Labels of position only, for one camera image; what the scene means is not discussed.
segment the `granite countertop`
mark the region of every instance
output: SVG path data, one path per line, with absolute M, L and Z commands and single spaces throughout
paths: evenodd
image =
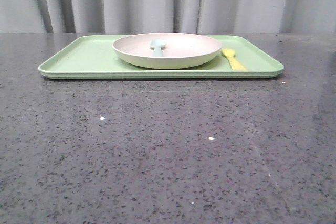
M 336 34 L 240 35 L 262 80 L 52 81 L 0 34 L 2 223 L 335 223 Z

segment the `tray rim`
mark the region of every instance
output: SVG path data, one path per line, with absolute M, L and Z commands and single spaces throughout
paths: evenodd
M 76 38 L 74 41 L 63 47 L 63 49 L 59 50 L 55 54 L 53 54 L 50 58 L 42 62 L 38 66 L 38 70 L 40 74 L 44 77 L 50 79 L 158 79 L 158 78 L 171 78 L 171 79 L 178 79 L 178 78 L 218 78 L 218 79 L 235 79 L 235 78 L 274 78 L 280 75 L 283 70 L 284 66 L 281 62 L 264 52 L 262 49 L 245 39 L 241 36 L 235 35 L 207 35 L 209 37 L 218 38 L 218 37 L 230 37 L 235 38 L 245 43 L 248 43 L 249 46 L 260 50 L 263 54 L 269 57 L 275 64 L 279 66 L 276 70 L 265 70 L 265 71 L 222 71 L 222 70 L 188 70 L 188 69 L 167 69 L 167 70 L 155 70 L 155 69 L 143 69 L 143 70 L 129 70 L 129 71 L 82 71 L 82 72 L 55 72 L 43 69 L 43 66 L 50 61 L 52 61 L 58 54 L 61 54 L 65 50 L 68 50 L 74 44 L 81 42 L 82 40 L 90 40 L 93 38 L 106 38 L 109 37 L 126 37 L 131 35 L 85 35 Z

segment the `curtain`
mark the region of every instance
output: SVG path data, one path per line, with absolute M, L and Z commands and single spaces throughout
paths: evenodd
M 336 32 L 336 0 L 0 0 L 2 33 Z

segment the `bowl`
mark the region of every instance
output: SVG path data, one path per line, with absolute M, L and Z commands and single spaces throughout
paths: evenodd
M 165 41 L 163 56 L 154 56 L 151 42 Z M 204 35 L 184 33 L 150 33 L 123 37 L 113 43 L 117 56 L 127 63 L 152 69 L 195 67 L 215 58 L 222 43 Z

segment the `tray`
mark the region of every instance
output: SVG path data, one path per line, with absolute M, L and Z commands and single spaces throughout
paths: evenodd
M 221 54 L 203 65 L 180 70 L 153 70 L 137 67 L 117 57 L 112 43 L 124 36 L 83 36 L 43 62 L 38 70 L 51 79 L 151 79 L 151 78 L 271 78 L 284 66 L 243 37 L 210 36 L 223 47 L 236 51 L 237 59 L 248 69 L 233 71 Z

